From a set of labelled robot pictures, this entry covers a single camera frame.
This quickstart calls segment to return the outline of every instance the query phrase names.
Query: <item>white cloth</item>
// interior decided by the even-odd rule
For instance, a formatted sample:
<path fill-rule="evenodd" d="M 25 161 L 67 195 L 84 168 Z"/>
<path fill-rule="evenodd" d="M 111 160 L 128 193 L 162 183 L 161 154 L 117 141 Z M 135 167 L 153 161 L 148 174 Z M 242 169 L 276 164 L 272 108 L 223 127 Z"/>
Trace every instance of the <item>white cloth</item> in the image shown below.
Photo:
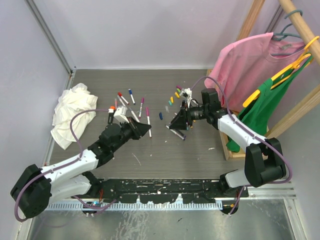
<path fill-rule="evenodd" d="M 78 113 L 84 110 L 97 108 L 98 97 L 91 95 L 87 86 L 79 83 L 70 90 L 64 90 L 58 99 L 54 109 L 51 135 L 55 142 L 64 150 L 69 147 L 75 138 L 70 131 L 70 121 Z M 88 123 L 96 116 L 95 111 L 79 115 L 72 123 L 72 129 L 79 139 L 84 133 Z"/>

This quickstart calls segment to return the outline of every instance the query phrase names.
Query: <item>pink t-shirt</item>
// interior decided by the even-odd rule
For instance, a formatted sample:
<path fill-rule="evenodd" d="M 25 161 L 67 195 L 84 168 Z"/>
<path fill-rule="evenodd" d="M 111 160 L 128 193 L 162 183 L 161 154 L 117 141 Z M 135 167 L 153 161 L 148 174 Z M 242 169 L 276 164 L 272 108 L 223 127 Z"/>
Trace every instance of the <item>pink t-shirt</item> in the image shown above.
<path fill-rule="evenodd" d="M 221 50 L 210 77 L 224 89 L 231 110 L 240 112 L 244 101 L 268 78 L 294 62 L 303 49 L 303 42 L 272 40 L 268 32 L 234 42 Z M 271 54 L 294 53 L 289 56 Z M 226 100 L 221 91 L 209 78 L 204 81 L 207 88 L 216 88 L 223 107 Z"/>

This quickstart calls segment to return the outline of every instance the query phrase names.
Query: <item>green shirt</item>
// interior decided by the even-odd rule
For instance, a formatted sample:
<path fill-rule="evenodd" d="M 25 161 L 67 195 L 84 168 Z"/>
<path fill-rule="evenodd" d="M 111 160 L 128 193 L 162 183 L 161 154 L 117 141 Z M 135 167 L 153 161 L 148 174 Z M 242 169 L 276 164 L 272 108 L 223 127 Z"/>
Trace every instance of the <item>green shirt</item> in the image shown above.
<path fill-rule="evenodd" d="M 289 69 L 274 81 L 272 81 L 271 78 L 266 80 L 261 86 L 258 87 L 258 89 L 260 90 L 259 97 L 256 100 L 252 101 L 239 113 L 239 120 L 256 133 L 265 135 L 267 133 L 268 120 L 271 117 L 272 113 L 276 109 L 282 97 L 285 95 L 291 82 L 312 60 L 312 58 L 313 57 L 310 56 L 304 62 L 304 64 L 294 73 L 292 73 L 294 71 L 293 69 Z M 289 76 L 291 73 L 292 75 L 287 80 L 285 80 L 274 89 L 271 89 L 273 84 L 276 84 L 281 79 Z M 240 151 L 239 145 L 236 144 L 236 142 L 231 138 L 229 138 L 229 142 L 226 144 L 226 146 L 231 152 L 238 153 Z"/>

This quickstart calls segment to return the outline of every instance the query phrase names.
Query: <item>wooden frame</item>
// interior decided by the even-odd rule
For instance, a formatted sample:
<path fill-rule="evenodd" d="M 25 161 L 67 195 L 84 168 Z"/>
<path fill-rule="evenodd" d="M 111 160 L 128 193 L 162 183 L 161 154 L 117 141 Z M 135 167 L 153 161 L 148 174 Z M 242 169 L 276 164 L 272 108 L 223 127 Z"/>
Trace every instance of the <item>wooden frame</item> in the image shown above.
<path fill-rule="evenodd" d="M 294 10 L 297 10 L 295 5 L 291 0 L 278 0 L 283 10 L 288 14 Z M 253 0 L 251 8 L 242 24 L 241 30 L 238 34 L 237 41 L 243 38 L 247 38 L 255 24 L 255 21 L 264 5 L 265 0 Z M 303 39 L 305 44 L 308 44 L 315 35 L 302 18 L 299 12 L 293 13 L 289 16 L 293 26 Z M 308 50 L 311 52 L 312 56 L 316 62 L 320 65 L 320 43 L 318 40 L 314 41 Z M 284 131 L 295 124 L 300 118 L 302 118 L 306 113 L 312 110 L 315 106 L 320 103 L 320 84 L 313 89 L 307 96 L 304 97 L 290 112 L 288 112 L 272 129 L 270 129 L 266 136 L 268 138 L 277 138 Z M 245 158 L 245 153 L 243 151 L 239 153 L 231 152 L 226 147 L 226 141 L 228 137 L 220 132 L 220 137 L 222 141 L 223 151 L 225 154 L 225 159 L 229 160 L 243 160 Z"/>

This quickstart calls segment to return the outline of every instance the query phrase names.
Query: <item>gray floor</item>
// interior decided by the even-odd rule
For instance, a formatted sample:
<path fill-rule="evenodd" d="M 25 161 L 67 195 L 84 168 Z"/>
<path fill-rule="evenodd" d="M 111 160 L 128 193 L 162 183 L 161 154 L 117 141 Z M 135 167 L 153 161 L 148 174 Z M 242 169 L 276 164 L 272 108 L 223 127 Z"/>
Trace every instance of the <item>gray floor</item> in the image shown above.
<path fill-rule="evenodd" d="M 99 178 L 219 178 L 223 173 L 242 168 L 242 161 L 225 161 L 218 131 L 205 120 L 197 121 L 193 129 L 186 131 L 186 141 L 173 135 L 165 124 L 179 110 L 181 101 L 165 106 L 174 95 L 176 85 L 191 87 L 204 76 L 206 70 L 77 70 L 73 85 L 83 83 L 98 96 L 97 108 L 114 105 L 117 92 L 122 92 L 131 102 L 128 89 L 132 89 L 135 101 L 145 98 L 141 122 L 147 123 L 145 107 L 149 107 L 152 139 L 145 135 L 140 140 L 130 140 L 115 154 L 115 159 L 92 171 Z M 201 81 L 194 89 L 193 97 L 201 101 Z M 135 112 L 139 104 L 131 106 Z M 86 127 L 80 141 L 86 148 L 98 139 L 107 125 L 108 114 L 98 112 Z M 58 163 L 79 153 L 75 143 L 63 150 L 54 146 L 50 164 Z"/>
<path fill-rule="evenodd" d="M 219 210 L 45 211 L 28 240 L 293 240 L 283 200 L 242 200 L 229 217 Z"/>

